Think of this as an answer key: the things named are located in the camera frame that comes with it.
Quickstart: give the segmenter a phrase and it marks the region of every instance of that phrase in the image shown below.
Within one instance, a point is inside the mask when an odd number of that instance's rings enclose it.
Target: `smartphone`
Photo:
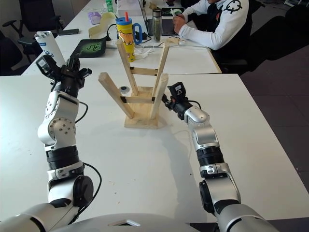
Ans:
[[[79,29],[62,30],[58,35],[75,35],[79,33]]]
[[[165,2],[168,6],[174,6],[174,2],[172,2],[172,1],[166,1]]]

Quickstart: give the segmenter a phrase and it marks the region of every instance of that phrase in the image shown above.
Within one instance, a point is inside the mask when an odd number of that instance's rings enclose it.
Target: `person's hand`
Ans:
[[[177,16],[184,20],[184,15],[183,14],[178,14]]]
[[[181,16],[173,17],[174,31],[179,34],[180,29],[185,25],[185,20]]]

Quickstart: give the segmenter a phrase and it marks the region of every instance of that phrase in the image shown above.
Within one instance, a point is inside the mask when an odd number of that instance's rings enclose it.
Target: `silver robot arm segment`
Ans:
[[[0,231],[47,232],[66,226],[74,222],[79,211],[93,199],[93,183],[84,175],[75,139],[78,90],[84,86],[84,79],[91,70],[79,70],[77,58],[70,58],[62,68],[47,55],[36,63],[41,72],[54,81],[44,121],[38,129],[49,165],[48,203],[3,221]]]
[[[200,164],[200,175],[204,178],[199,183],[202,204],[217,218],[220,231],[278,232],[257,212],[241,204],[239,190],[224,161],[209,114],[190,103],[183,83],[169,86],[169,90],[170,100],[164,95],[162,101],[188,125]]]

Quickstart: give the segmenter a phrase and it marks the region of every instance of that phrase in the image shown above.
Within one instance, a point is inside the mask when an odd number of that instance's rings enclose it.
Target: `green bottle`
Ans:
[[[112,0],[106,0],[106,5],[109,12],[114,12],[114,9],[112,7]]]

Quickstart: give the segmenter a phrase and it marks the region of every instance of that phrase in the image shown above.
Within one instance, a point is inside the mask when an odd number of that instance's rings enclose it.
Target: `floor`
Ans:
[[[281,0],[265,1],[253,14],[252,32],[290,8]],[[309,46],[280,60],[266,61],[241,76],[309,192]],[[309,218],[270,221],[280,232],[307,232]],[[191,224],[211,232],[214,224]]]

